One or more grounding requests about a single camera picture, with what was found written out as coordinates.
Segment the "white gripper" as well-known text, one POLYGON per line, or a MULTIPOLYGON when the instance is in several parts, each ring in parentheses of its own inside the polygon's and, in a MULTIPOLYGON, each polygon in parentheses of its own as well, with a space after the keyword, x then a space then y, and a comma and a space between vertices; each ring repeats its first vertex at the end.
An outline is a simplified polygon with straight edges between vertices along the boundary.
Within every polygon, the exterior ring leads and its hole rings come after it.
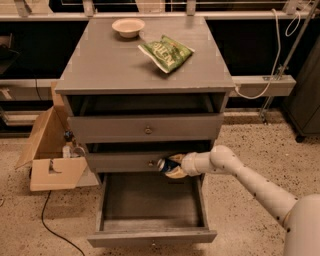
POLYGON ((170 160, 181 163, 181 167, 178 166, 171 171, 165 173, 165 175, 171 179, 181 179, 188 176, 198 176, 199 172, 196 168, 196 156, 197 153, 188 154, 175 154, 169 157, 170 160))

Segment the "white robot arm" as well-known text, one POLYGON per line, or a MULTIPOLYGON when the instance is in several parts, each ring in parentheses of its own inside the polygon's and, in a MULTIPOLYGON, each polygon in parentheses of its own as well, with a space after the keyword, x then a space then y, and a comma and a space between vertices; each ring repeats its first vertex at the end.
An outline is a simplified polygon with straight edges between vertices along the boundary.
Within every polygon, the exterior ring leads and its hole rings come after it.
POLYGON ((172 179, 205 173, 234 176, 285 229, 283 256, 320 256, 319 194, 296 197, 245 165, 223 145, 210 152, 172 155, 157 165, 172 179))

